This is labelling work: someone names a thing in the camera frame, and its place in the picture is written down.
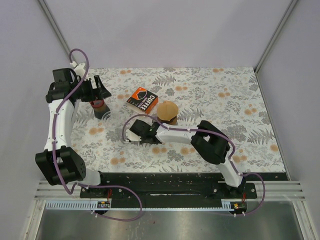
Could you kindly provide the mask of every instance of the floral tablecloth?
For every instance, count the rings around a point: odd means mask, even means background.
[[[236,145],[233,160],[239,170],[285,172],[251,67],[92,68],[89,77],[93,75],[100,75],[112,93],[105,100],[111,117],[99,120],[89,103],[80,103],[71,140],[87,168],[131,173],[219,171],[191,145],[122,142],[123,124],[136,114],[127,108],[126,100],[143,87],[158,95],[160,103],[169,100],[177,104],[179,126],[194,126],[207,120],[224,132]],[[151,115],[156,115],[156,108],[157,105]],[[149,118],[137,119],[151,124]]]

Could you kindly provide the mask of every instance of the wooden lid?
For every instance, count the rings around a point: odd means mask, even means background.
[[[178,115],[179,108],[172,101],[164,101],[158,105],[156,114],[159,119],[164,121],[170,121]]]

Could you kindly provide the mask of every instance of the white wall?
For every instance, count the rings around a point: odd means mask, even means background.
[[[279,142],[320,232],[320,1],[300,1],[259,73]]]
[[[94,68],[257,65],[290,0],[47,1]]]
[[[0,238],[17,240],[43,178],[52,70],[68,61],[35,0],[3,1],[0,25]]]

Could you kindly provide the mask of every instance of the wire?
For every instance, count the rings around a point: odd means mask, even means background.
[[[252,211],[246,213],[245,215],[250,215],[250,214],[253,214],[255,213],[259,208],[261,208],[262,204],[264,203],[265,201],[265,197],[266,197],[266,185],[265,185],[265,182],[263,180],[263,178],[258,174],[258,173],[255,173],[255,172],[249,172],[249,173],[240,173],[235,164],[233,163],[233,161],[231,160],[231,157],[233,156],[233,154],[235,153],[236,151],[236,146],[235,144],[228,138],[226,137],[225,135],[223,134],[220,134],[218,132],[214,132],[214,131],[209,131],[209,130],[204,130],[204,129],[187,129],[187,128],[175,128],[175,127],[167,127],[165,126],[164,124],[162,124],[156,117],[153,117],[153,116],[150,116],[150,115],[147,115],[147,114],[137,114],[137,115],[134,115],[132,117],[130,117],[123,125],[123,128],[122,128],[122,139],[124,141],[126,141],[126,138],[125,138],[125,128],[127,126],[127,124],[134,118],[136,117],[140,117],[140,116],[143,116],[143,117],[148,117],[148,118],[151,118],[153,119],[154,121],[156,121],[161,127],[167,129],[167,130],[173,130],[173,131],[184,131],[184,132],[202,132],[202,133],[207,133],[207,134],[213,134],[213,135],[216,135],[218,137],[221,137],[225,140],[227,140],[231,145],[232,145],[232,152],[231,154],[229,155],[228,159],[230,160],[230,164],[232,166],[232,168],[234,169],[235,173],[238,174],[238,175],[241,175],[242,177],[247,177],[249,175],[255,175],[257,176],[261,183],[262,183],[262,187],[263,187],[263,195],[262,195],[262,199],[261,199],[261,202],[259,203],[259,205]]]
[[[95,185],[84,185],[82,183],[78,183],[78,182],[75,182],[72,187],[71,187],[71,190],[69,190],[68,186],[66,185],[66,182],[64,180],[64,178],[62,177],[62,174],[60,172],[60,169],[59,169],[59,166],[58,166],[58,162],[57,162],[57,155],[56,155],[56,127],[57,127],[57,117],[59,115],[59,111],[61,109],[61,107],[63,106],[63,104],[70,98],[70,96],[80,87],[80,85],[84,82],[84,80],[86,79],[86,76],[88,74],[88,71],[89,71],[89,59],[88,59],[88,56],[86,55],[86,53],[84,51],[82,51],[81,49],[79,48],[74,48],[70,51],[69,53],[69,59],[70,61],[72,62],[72,53],[74,51],[79,51],[83,54],[84,58],[85,58],[85,61],[86,61],[86,66],[85,66],[85,72],[84,72],[84,75],[83,77],[81,78],[81,80],[79,81],[79,83],[74,87],[74,89],[69,92],[69,94],[62,100],[62,102],[59,104],[59,106],[56,108],[55,110],[55,114],[53,116],[53,121],[52,121],[52,158],[53,158],[53,165],[54,165],[54,168],[56,170],[56,173],[59,177],[59,180],[63,186],[63,188],[65,189],[65,191],[69,194],[69,195],[72,195],[74,190],[75,190],[75,187],[77,185],[79,185],[80,187],[83,187],[83,188],[96,188],[96,189],[102,189],[102,188],[117,188],[117,189],[125,189],[127,191],[129,191],[130,193],[132,193],[136,199],[138,200],[139,202],[139,207],[140,207],[140,211],[138,213],[137,216],[133,217],[133,218],[130,218],[130,219],[120,219],[120,218],[115,218],[115,217],[110,217],[110,216],[104,216],[104,215],[100,215],[100,214],[96,214],[96,216],[99,216],[99,217],[102,217],[104,219],[110,219],[110,220],[116,220],[116,221],[121,221],[121,222],[130,222],[130,221],[134,221],[134,220],[137,220],[138,218],[140,218],[143,214],[143,211],[142,211],[142,202],[139,198],[139,196],[134,192],[132,191],[130,188],[128,187],[125,187],[125,186],[120,186],[120,185],[103,185],[103,186],[95,186]]]
[[[231,146],[232,146],[232,152],[231,154],[229,155],[228,159],[231,160],[231,157],[232,155],[235,153],[236,151],[236,146],[235,144],[225,135],[223,134],[220,134],[218,132],[215,132],[215,131],[210,131],[210,130],[205,130],[205,129],[198,129],[198,128],[193,128],[193,129],[187,129],[187,128],[175,128],[175,127],[167,127],[165,126],[164,124],[162,124],[156,117],[154,116],[150,116],[150,115],[147,115],[147,114],[137,114],[137,115],[134,115],[132,117],[130,117],[123,125],[123,128],[122,128],[122,139],[123,141],[126,141],[126,138],[125,138],[125,128],[127,126],[127,124],[134,118],[136,117],[140,117],[140,116],[143,116],[143,117],[148,117],[148,118],[151,118],[153,119],[154,121],[156,121],[161,127],[163,127],[164,129],[167,129],[167,130],[174,130],[174,131],[182,131],[182,132],[202,132],[202,133],[207,133],[207,134],[213,134],[213,135],[216,135],[218,137],[221,137],[225,140],[227,140]]]

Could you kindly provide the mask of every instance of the wall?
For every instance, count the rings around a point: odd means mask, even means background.
[[[302,189],[320,232],[320,1],[300,1],[259,80],[289,172]]]
[[[290,0],[47,1],[94,68],[256,66]]]
[[[0,24],[0,239],[17,240],[43,178],[35,153],[48,134],[52,70],[68,61],[35,0],[2,2]]]

